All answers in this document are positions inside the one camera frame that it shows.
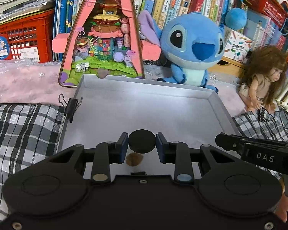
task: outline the metal tray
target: metal tray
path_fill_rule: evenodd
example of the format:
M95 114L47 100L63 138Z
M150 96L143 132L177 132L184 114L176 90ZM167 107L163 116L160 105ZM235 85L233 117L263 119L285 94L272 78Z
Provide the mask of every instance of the metal tray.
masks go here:
M58 150L74 144L95 148L101 142L116 142L122 132L130 134L137 129L162 132L168 141L185 142L191 148L216 146L214 139L220 132L239 135L218 95L205 88L109 75L99 79L84 74L74 98L81 97L73 122L66 120L64 124ZM174 174L173 164L160 163L156 148L143 156L136 167L111 164L111 178L139 171ZM193 167L195 177L200 177L198 166ZM90 177L90 170L88 164L85 178Z

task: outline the binder clip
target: binder clip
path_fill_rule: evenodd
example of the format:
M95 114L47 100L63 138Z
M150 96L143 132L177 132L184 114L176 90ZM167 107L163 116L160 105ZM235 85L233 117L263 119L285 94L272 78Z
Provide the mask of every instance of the binder clip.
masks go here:
M59 103L64 107L65 111L64 111L64 116L66 116L66 119L69 119L69 122L72 123L73 119L74 119L74 113L76 112L76 110L79 108L79 106L81 105L83 100L83 97L81 97L80 101L79 99L76 98L70 98L68 100L68 102L66 102L66 100L64 99L64 95L60 94L59 95Z

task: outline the plaid blanket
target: plaid blanket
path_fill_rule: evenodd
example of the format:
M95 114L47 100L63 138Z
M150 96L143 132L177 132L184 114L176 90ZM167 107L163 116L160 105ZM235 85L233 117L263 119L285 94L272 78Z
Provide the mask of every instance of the plaid blanket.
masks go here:
M0 221L8 214L5 180L57 150L64 108L46 104L0 105Z
M288 130L282 118L286 118L285 110L275 111L270 114L266 109L261 108L256 113L246 112L239 116L233 117L235 125L244 137L270 139L288 142ZM260 169L270 172L277 179L282 174L258 166Z

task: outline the brown hair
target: brown hair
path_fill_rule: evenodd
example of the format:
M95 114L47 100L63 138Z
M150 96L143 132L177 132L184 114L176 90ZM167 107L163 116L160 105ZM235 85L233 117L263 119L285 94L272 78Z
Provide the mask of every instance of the brown hair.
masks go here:
M246 83L246 85L249 87L255 74L262 74L263 76L267 77L272 68L280 69L283 72L278 81L271 83L269 92L265 98L267 104L272 103L276 92L285 81L285 72L288 69L286 53L271 45L257 48L255 51L253 51L248 65L246 66L246 70L240 80L241 84Z

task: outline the black disc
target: black disc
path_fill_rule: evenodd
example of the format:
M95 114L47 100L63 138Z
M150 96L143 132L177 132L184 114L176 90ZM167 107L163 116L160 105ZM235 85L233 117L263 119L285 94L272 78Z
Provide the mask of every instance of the black disc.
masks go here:
M7 179L3 186L3 197L13 212L35 216L66 211L85 193L82 176L60 163L28 167Z
M280 200L282 186L271 174L243 162L223 163L206 173L198 191L221 212L253 216L266 213Z
M151 152L156 146L156 136L148 130L136 130L129 135L128 144L136 153Z

